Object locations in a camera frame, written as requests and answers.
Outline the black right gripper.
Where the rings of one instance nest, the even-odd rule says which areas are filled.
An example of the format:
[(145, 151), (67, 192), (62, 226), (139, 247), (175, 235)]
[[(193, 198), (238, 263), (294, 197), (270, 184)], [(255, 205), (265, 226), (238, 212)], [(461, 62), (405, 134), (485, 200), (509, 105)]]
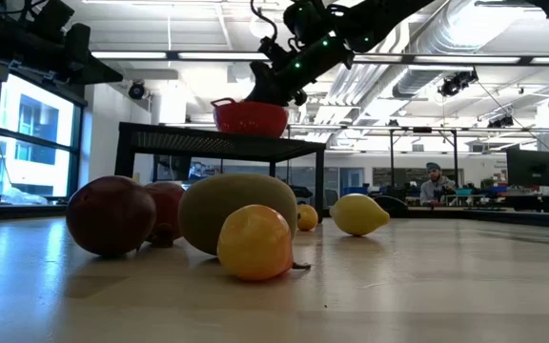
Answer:
[(354, 53), (345, 47), (333, 16), (322, 3), (294, 1), (284, 10), (283, 22), (293, 34), (288, 39), (290, 47), (286, 50), (276, 43), (277, 30), (260, 39), (258, 51), (270, 63), (250, 63), (254, 87), (247, 101), (301, 106), (306, 103), (305, 86), (338, 63), (352, 63)]

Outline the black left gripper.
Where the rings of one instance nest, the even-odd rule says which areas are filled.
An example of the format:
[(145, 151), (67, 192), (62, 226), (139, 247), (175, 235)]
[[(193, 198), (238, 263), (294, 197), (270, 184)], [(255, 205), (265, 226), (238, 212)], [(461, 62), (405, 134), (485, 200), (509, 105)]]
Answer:
[(72, 73), (71, 82), (77, 85), (121, 82), (121, 73), (93, 59), (90, 27), (75, 23), (64, 29), (74, 14), (61, 0), (24, 0), (18, 19), (25, 35), (21, 50), (14, 54), (14, 67), (42, 74)]

